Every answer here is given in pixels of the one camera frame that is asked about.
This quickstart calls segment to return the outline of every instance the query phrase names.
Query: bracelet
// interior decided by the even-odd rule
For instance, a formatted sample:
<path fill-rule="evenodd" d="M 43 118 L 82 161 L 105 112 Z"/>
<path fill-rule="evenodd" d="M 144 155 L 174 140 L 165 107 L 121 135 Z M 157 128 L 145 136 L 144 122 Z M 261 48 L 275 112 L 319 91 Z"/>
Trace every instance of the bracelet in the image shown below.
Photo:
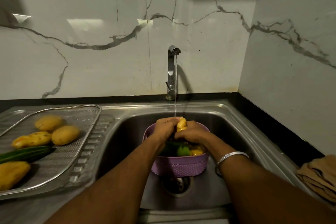
<path fill-rule="evenodd" d="M 217 166 L 220 165 L 221 162 L 223 162 L 225 159 L 227 159 L 228 157 L 232 156 L 232 155 L 237 155 L 237 154 L 241 154 L 241 155 L 244 155 L 246 156 L 247 158 L 250 158 L 245 152 L 242 152 L 242 151 L 234 151 L 234 152 L 231 152 L 229 154 L 226 154 L 224 155 L 218 162 L 217 162 Z"/>

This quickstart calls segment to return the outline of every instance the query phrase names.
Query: sink drain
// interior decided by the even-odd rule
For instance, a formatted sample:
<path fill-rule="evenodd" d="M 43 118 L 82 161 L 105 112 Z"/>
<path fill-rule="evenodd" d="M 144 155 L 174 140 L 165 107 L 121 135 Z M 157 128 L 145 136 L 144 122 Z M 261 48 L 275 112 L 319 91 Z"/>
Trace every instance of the sink drain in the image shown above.
<path fill-rule="evenodd" d="M 191 191 L 194 185 L 194 177 L 162 177 L 161 185 L 172 197 L 184 197 Z"/>

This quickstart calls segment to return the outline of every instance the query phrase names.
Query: chrome faucet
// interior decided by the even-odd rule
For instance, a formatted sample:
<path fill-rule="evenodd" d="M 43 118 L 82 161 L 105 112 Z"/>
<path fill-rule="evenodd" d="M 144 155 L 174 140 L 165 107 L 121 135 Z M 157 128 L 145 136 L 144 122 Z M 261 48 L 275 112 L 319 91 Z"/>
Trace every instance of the chrome faucet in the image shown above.
<path fill-rule="evenodd" d="M 179 55 L 181 50 L 174 45 L 170 45 L 168 48 L 168 81 L 167 85 L 167 100 L 174 100 L 176 96 L 176 85 L 175 85 L 175 66 L 174 66 L 174 58 L 176 55 Z"/>

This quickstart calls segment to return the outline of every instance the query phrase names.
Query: brown cloth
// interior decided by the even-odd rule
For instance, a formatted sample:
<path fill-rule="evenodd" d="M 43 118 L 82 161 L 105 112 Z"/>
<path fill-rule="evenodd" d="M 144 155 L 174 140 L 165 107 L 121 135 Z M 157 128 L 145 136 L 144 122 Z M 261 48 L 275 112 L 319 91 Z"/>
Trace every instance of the brown cloth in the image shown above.
<path fill-rule="evenodd" d="M 322 198 L 336 204 L 336 156 L 328 155 L 305 163 L 297 177 Z"/>

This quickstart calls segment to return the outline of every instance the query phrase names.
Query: forearm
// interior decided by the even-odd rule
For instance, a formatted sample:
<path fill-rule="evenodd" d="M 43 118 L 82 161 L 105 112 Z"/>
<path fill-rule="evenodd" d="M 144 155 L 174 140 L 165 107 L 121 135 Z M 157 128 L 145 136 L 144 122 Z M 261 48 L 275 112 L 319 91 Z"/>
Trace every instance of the forearm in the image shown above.
<path fill-rule="evenodd" d="M 147 138 L 115 168 L 65 204 L 46 224 L 136 223 L 142 194 L 161 143 Z"/>
<path fill-rule="evenodd" d="M 215 135 L 203 144 L 216 161 L 235 151 Z M 243 155 L 225 159 L 219 170 L 241 223 L 336 223 L 325 205 Z"/>

